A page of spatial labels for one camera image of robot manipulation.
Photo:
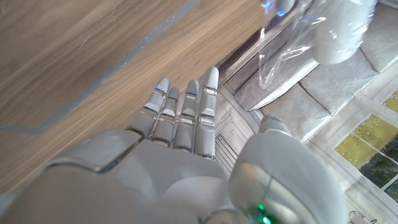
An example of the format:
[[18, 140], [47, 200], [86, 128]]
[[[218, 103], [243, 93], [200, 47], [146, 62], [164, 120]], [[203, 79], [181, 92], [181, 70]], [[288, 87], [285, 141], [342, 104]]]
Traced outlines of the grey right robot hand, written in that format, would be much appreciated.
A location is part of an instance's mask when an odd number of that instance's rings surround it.
[[2, 223], [346, 223], [340, 186], [273, 114], [227, 173], [215, 159], [219, 71], [168, 78], [125, 129], [64, 149], [19, 194]]

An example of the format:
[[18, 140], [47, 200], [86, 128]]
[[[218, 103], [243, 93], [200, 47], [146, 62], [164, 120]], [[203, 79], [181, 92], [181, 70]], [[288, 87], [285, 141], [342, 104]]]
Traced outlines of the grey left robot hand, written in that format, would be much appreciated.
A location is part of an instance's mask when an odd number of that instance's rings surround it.
[[277, 16], [284, 16], [295, 4], [295, 0], [260, 0], [260, 2], [264, 9], [275, 9]]

